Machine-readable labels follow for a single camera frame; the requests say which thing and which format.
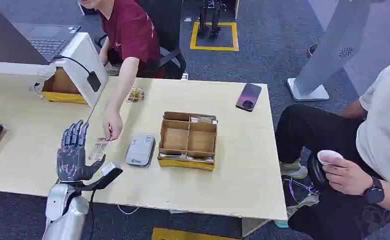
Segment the person's left hand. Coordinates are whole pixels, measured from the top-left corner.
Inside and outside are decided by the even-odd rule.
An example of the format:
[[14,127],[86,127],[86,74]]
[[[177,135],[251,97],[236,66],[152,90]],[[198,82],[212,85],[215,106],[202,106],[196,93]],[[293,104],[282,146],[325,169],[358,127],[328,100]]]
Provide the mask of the person's left hand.
[[372,177],[364,172],[356,163],[339,156],[324,155],[323,166],[330,186],[347,195],[363,195],[373,185]]
[[102,126],[107,140],[114,141],[119,138],[123,129],[123,121],[117,105],[109,104],[106,107],[103,114]]

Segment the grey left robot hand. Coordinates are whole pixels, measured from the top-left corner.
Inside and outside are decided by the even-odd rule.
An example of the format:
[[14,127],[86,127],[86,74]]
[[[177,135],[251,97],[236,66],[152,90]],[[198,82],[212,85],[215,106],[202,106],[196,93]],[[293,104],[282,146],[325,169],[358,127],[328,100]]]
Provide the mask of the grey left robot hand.
[[89,123],[80,119],[62,134],[57,150],[56,172],[61,182],[88,181],[101,168],[106,155],[92,165],[86,165],[85,140]]

